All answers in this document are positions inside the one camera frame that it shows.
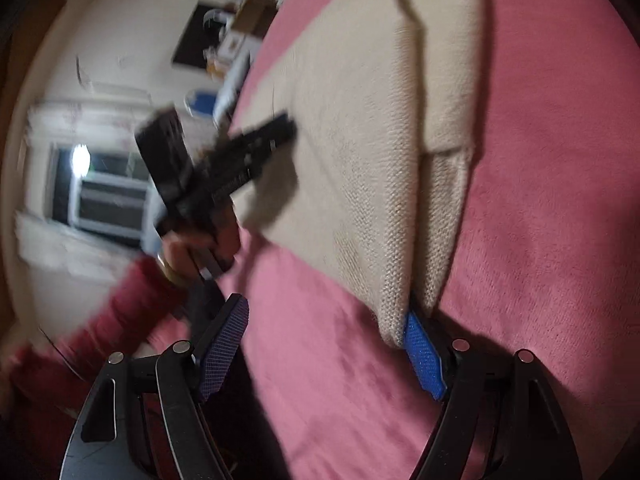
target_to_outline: silver screw head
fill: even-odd
[[[520,359],[523,363],[532,363],[534,355],[529,352],[529,350],[520,350],[518,352],[518,359]]]
[[[451,346],[453,346],[453,349],[457,350],[458,352],[466,352],[467,350],[469,350],[469,348],[471,348],[469,341],[467,341],[466,339],[456,339],[451,344]]]
[[[122,352],[114,352],[109,356],[109,364],[116,365],[121,363],[124,359],[124,354]]]
[[[172,346],[172,348],[174,349],[175,353],[184,354],[185,352],[189,351],[189,349],[191,348],[191,344],[188,341],[177,341],[174,343],[174,346]]]

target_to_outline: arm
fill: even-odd
[[[187,291],[169,282],[154,258],[141,258],[101,311],[56,346],[83,378],[93,380],[112,352],[135,352],[186,298]]]
[[[209,249],[232,262],[240,248],[238,224],[229,206],[218,223],[217,241],[203,233],[168,233],[162,240],[164,259],[184,282],[194,282],[198,268],[190,251]],[[101,311],[56,347],[84,381],[71,373],[53,349],[27,346],[9,362],[12,383],[32,400],[57,406],[82,406],[91,382],[115,351],[133,353],[156,324],[185,299],[187,292],[169,281],[153,258],[138,260],[111,291]]]

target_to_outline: pink blanket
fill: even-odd
[[[286,1],[240,109],[328,1]],[[640,50],[607,0],[491,1],[482,157],[440,311],[537,354],[596,478],[640,418]],[[248,234],[223,288],[250,299],[244,348],[294,477],[409,478],[438,407],[366,307]]]

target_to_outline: blue grip pad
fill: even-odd
[[[246,298],[241,298],[200,363],[199,391],[203,402],[222,387],[248,323],[249,302]]]
[[[409,312],[406,320],[404,349],[422,389],[427,390],[435,400],[442,400],[447,391],[442,378],[442,360],[413,312]]]

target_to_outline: bracelet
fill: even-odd
[[[160,270],[162,270],[165,278],[170,283],[179,288],[189,288],[189,286],[191,285],[189,280],[175,272],[175,270],[172,269],[171,265],[167,263],[167,260],[164,259],[162,253],[158,253],[158,257],[156,258],[156,260],[158,261],[158,267],[160,267]]]

